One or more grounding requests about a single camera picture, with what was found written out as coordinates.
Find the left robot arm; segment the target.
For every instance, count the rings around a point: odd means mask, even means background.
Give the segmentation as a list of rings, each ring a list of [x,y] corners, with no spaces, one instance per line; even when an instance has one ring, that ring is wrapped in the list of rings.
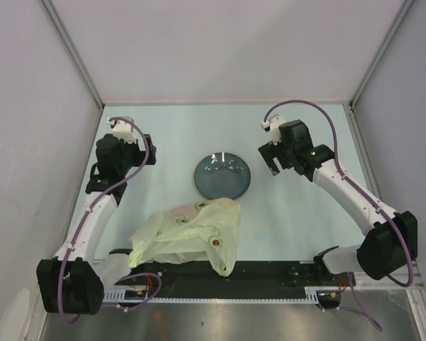
[[[131,169],[141,170],[156,162],[156,147],[150,135],[144,149],[106,134],[96,142],[96,162],[89,172],[86,198],[75,230],[51,259],[39,262],[36,275],[45,311],[48,313],[94,315],[104,294],[120,279],[138,282],[143,267],[128,249],[111,251],[101,264],[93,264],[105,227],[118,208]]]

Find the yellow-green plastic bag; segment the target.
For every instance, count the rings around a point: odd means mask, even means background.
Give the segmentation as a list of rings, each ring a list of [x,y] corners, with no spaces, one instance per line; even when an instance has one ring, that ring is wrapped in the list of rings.
[[[129,266],[206,258],[220,276],[229,276],[236,263],[240,217],[240,204],[225,197],[157,212],[132,235]]]

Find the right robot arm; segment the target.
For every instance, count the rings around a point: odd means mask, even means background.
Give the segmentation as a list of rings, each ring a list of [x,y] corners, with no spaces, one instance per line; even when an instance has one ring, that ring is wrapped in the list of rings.
[[[364,236],[360,245],[331,247],[315,257],[313,276],[318,283],[329,285],[339,274],[357,271],[381,280],[416,259],[417,219],[411,212],[397,212],[357,183],[332,149],[313,145],[304,122],[276,115],[262,128],[271,140],[258,151],[271,173],[293,169],[306,177],[339,203]]]

